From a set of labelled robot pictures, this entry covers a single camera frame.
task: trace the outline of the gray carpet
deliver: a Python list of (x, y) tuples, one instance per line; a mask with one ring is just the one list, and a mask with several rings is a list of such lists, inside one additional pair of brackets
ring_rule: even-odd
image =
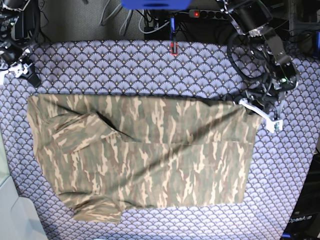
[[(144, 35), (138, 29), (140, 15), (135, 12), (132, 16), (125, 37), (119, 34), (119, 29), (125, 21), (128, 10), (122, 9), (119, 14), (110, 19), (106, 26), (100, 26), (99, 21), (107, 0), (88, 0), (85, 5), (81, 0), (40, 0), (44, 3), (41, 14), (42, 31), (53, 42), (89, 41), (89, 40), (142, 40)], [(111, 0), (107, 9), (110, 14), (121, 0)], [(214, 0), (194, 0), (190, 8), (217, 10)]]

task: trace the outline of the camouflage fabric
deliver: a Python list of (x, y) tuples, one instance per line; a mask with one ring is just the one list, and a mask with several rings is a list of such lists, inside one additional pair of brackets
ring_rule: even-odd
[(243, 201), (262, 121), (231, 101), (41, 94), (28, 98), (33, 151), (74, 219), (124, 209)]

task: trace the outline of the patterned tablecloth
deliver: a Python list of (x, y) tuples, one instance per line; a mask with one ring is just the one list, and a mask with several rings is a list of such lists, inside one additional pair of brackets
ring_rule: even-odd
[[(34, 89), (8, 77), (0, 88), (0, 126), (11, 175), (22, 197), (30, 198), (49, 239), (239, 239), (277, 240), (293, 212), (306, 179), (320, 130), (319, 62), (302, 56), (293, 61), (301, 73), (286, 98), (284, 130), (261, 125), (255, 138), (244, 203), (211, 207), (128, 210), (118, 225), (75, 221), (42, 175), (33, 154), (26, 118), (27, 97), (51, 94), (168, 95), (233, 98), (246, 85), (231, 67), (226, 47), (169, 42), (82, 41), (43, 44), (32, 59), (42, 80)], [(242, 47), (235, 59), (249, 74), (262, 67)]]

